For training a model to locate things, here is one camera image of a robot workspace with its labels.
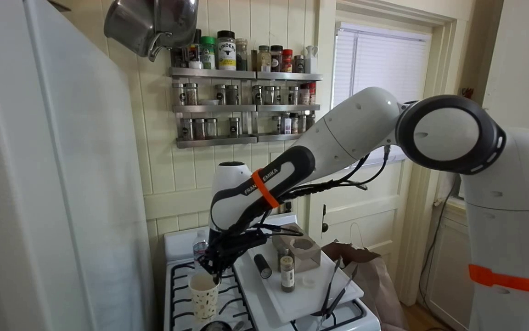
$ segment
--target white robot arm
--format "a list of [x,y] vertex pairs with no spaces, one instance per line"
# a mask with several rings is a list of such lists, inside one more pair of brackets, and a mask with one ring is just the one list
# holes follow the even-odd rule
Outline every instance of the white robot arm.
[[302,182],[337,173],[381,145],[399,143],[416,162],[456,173],[485,169],[504,147],[504,130],[469,99],[430,97],[403,112],[383,88],[366,88],[340,103],[291,149],[263,169],[221,163],[210,208],[210,248],[201,261],[221,274],[250,246],[263,244],[250,224],[283,202]]
[[476,283],[473,327],[529,329],[529,130],[506,132],[460,95],[403,108],[386,90],[368,88],[333,108],[267,167],[250,173],[243,163],[223,163],[201,263],[219,276],[267,241],[256,219],[283,202],[289,189],[390,143],[425,167],[463,174]]

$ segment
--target brown paper bag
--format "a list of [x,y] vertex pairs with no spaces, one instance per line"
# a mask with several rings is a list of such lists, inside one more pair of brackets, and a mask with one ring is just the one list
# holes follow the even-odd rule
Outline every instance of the brown paper bag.
[[392,276],[379,254],[340,242],[326,244],[324,252],[335,261],[340,259],[346,274],[353,276],[357,268],[353,281],[364,290],[362,301],[375,312],[383,331],[408,329]]

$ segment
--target white stove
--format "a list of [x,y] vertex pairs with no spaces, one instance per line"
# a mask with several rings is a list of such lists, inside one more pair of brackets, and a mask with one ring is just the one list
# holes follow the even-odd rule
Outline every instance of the white stove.
[[[269,217],[267,222],[296,222],[294,215]],[[193,272],[193,241],[197,230],[186,230],[166,235],[166,331],[193,331],[192,299],[188,274]],[[318,325],[316,316],[304,316],[283,323],[272,299],[267,294],[263,279],[245,254],[234,268],[228,268],[219,285],[219,318],[234,329],[260,331],[381,331],[377,316],[361,301],[340,303],[335,312]]]

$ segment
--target white refrigerator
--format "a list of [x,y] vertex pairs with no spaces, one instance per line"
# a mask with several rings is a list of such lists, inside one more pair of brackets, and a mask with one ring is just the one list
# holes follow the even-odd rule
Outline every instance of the white refrigerator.
[[129,88],[46,0],[0,0],[0,331],[155,329]]

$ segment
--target orange band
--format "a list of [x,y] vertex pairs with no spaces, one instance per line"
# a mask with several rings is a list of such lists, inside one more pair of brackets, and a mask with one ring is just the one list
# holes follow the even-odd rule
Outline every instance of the orange band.
[[280,200],[276,197],[272,197],[272,193],[269,191],[269,187],[265,185],[260,171],[252,173],[252,182],[254,185],[261,191],[261,195],[265,197],[265,200],[269,202],[271,208],[278,208]]
[[482,265],[469,265],[471,279],[476,283],[482,283],[484,287],[509,287],[517,290],[529,292],[529,277],[517,277],[507,274],[496,274],[491,268],[485,268]]

